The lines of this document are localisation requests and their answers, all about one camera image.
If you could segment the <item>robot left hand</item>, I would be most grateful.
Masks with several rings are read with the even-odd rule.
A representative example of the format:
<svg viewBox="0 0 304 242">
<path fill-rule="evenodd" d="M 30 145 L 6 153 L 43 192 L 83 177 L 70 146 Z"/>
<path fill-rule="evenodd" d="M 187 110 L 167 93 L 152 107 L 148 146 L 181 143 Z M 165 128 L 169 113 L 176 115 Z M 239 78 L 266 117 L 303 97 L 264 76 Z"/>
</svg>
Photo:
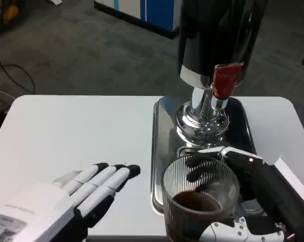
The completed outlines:
<svg viewBox="0 0 304 242">
<path fill-rule="evenodd" d="M 85 241 L 138 165 L 97 163 L 37 183 L 0 205 L 0 241 Z"/>
</svg>

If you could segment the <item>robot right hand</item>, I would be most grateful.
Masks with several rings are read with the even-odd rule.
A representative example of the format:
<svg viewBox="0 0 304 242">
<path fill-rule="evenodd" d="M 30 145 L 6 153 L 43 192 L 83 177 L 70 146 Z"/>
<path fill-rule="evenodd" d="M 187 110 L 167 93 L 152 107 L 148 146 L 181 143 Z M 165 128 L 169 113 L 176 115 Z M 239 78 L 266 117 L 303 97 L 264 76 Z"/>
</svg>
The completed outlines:
<svg viewBox="0 0 304 242">
<path fill-rule="evenodd" d="M 269 218 L 285 226 L 285 240 L 304 241 L 304 184 L 282 158 L 267 164 L 261 156 L 233 147 L 203 149 L 186 160 L 194 168 L 188 181 L 206 174 L 205 163 L 211 159 L 232 169 L 244 199 L 256 199 Z"/>
</svg>

